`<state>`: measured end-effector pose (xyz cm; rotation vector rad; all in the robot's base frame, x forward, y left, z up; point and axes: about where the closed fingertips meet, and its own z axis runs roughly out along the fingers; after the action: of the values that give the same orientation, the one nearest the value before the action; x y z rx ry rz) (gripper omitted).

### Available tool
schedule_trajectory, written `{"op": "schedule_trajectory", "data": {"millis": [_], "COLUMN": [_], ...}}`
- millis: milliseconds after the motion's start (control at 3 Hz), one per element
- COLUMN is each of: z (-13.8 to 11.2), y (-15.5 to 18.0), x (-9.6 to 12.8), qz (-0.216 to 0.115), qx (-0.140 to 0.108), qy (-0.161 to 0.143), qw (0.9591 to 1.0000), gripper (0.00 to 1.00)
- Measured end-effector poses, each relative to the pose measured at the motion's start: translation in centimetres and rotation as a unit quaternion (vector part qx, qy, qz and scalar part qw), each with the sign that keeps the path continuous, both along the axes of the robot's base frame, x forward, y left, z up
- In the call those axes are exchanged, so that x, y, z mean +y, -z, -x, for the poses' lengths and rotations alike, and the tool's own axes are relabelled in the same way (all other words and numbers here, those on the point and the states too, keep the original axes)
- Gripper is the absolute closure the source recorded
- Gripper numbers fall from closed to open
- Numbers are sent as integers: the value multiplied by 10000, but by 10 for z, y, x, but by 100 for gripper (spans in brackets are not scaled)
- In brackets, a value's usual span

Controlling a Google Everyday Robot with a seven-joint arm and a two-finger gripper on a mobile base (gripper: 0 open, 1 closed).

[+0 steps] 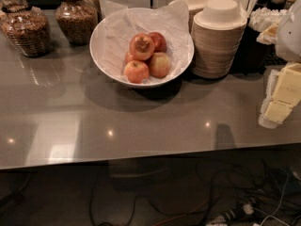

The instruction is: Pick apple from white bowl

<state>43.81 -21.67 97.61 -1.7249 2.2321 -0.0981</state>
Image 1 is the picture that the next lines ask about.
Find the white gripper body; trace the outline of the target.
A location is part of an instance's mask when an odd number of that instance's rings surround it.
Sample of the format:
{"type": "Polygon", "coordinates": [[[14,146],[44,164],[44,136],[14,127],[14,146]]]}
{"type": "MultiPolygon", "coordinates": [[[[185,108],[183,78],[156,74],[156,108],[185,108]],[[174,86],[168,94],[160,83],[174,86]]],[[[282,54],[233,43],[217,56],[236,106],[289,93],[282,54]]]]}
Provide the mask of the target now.
{"type": "Polygon", "coordinates": [[[301,0],[296,0],[277,27],[276,54],[286,61],[301,62],[301,0]]]}

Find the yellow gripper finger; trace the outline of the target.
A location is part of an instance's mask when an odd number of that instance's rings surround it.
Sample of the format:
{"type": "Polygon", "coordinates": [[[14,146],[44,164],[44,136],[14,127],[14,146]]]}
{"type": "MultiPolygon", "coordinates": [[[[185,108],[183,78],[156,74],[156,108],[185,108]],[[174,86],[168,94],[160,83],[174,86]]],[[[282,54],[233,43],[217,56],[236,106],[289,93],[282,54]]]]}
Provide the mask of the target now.
{"type": "Polygon", "coordinates": [[[277,28],[278,24],[270,25],[260,33],[260,35],[256,38],[256,41],[265,45],[275,44],[277,40],[277,28]]]}
{"type": "Polygon", "coordinates": [[[273,69],[268,76],[259,125],[277,128],[300,102],[301,64],[288,62],[280,71],[273,69]]]}

